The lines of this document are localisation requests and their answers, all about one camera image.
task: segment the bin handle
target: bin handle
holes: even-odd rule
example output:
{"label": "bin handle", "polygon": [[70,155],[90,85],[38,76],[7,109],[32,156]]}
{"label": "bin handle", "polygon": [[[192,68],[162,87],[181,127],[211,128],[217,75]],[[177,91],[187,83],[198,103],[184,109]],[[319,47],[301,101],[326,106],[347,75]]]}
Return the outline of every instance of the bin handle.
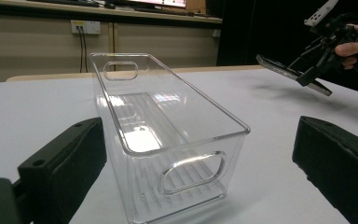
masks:
{"label": "bin handle", "polygon": [[[219,165],[219,168],[217,169],[216,174],[210,176],[207,179],[201,180],[201,181],[193,183],[193,184],[185,185],[185,186],[182,186],[177,189],[165,189],[164,180],[168,176],[168,174],[171,171],[173,171],[174,169],[176,169],[182,165],[191,163],[191,162],[202,161],[202,160],[206,160],[206,159],[209,159],[209,158],[215,157],[215,156],[220,157],[220,159],[221,159],[220,165]],[[171,164],[170,167],[167,170],[165,170],[162,173],[162,175],[160,176],[159,181],[158,181],[158,191],[164,195],[173,195],[175,193],[178,193],[178,192],[181,192],[181,191],[184,191],[187,189],[193,189],[193,188],[199,187],[201,185],[206,185],[206,184],[212,183],[212,182],[216,181],[218,179],[218,177],[223,173],[225,164],[226,164],[226,153],[223,151],[215,151],[210,154],[205,154],[202,156],[192,157],[192,158],[188,158],[185,160],[177,161],[177,162]]]}
{"label": "bin handle", "polygon": [[[135,67],[135,75],[133,77],[110,77],[107,75],[107,67],[111,65],[123,65],[123,64],[131,64]],[[109,62],[103,67],[103,75],[106,79],[110,81],[126,81],[126,80],[133,80],[138,77],[138,64],[134,62]]]}

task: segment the transparent container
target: transparent container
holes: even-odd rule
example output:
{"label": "transparent container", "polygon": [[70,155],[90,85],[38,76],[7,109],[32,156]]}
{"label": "transparent container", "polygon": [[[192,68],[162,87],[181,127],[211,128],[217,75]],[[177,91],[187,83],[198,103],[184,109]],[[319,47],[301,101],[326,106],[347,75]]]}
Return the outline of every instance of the transparent container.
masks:
{"label": "transparent container", "polygon": [[250,128],[149,54],[90,59],[128,221],[159,221],[223,198]]}

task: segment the dark background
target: dark background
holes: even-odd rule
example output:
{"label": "dark background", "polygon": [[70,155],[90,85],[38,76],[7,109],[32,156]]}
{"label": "dark background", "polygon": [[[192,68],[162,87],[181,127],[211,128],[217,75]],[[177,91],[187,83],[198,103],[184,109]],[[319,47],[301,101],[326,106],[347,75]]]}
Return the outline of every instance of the dark background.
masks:
{"label": "dark background", "polygon": [[[290,64],[318,37],[304,25],[304,20],[326,2],[226,0],[216,65],[257,64],[257,54]],[[339,0],[327,17],[343,13],[358,14],[358,0]],[[353,70],[332,70],[321,78],[358,91],[358,74]]]}

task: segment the keyboard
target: keyboard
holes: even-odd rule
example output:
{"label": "keyboard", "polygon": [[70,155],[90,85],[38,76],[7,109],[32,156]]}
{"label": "keyboard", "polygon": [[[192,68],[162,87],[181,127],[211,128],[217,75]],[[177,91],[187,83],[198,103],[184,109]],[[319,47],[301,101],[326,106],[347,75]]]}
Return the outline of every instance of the keyboard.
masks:
{"label": "keyboard", "polygon": [[156,8],[134,7],[133,9],[134,9],[135,11],[139,11],[139,12],[168,14],[168,15],[175,15],[175,16],[191,16],[191,13],[188,13],[188,12],[169,11],[169,10],[156,9]]}
{"label": "keyboard", "polygon": [[99,7],[100,5],[96,2],[89,2],[83,0],[27,0],[30,2],[43,2],[43,3],[54,3],[54,4],[63,4],[63,5],[72,5],[72,6],[82,6],[82,7]]}

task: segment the wall socket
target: wall socket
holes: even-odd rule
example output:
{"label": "wall socket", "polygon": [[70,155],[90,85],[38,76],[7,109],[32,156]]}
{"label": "wall socket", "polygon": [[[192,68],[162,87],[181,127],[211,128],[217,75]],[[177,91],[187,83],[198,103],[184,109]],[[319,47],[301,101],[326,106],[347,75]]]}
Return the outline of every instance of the wall socket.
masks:
{"label": "wall socket", "polygon": [[86,35],[100,35],[101,23],[99,21],[71,21],[72,34],[79,34],[76,27],[83,28]]}

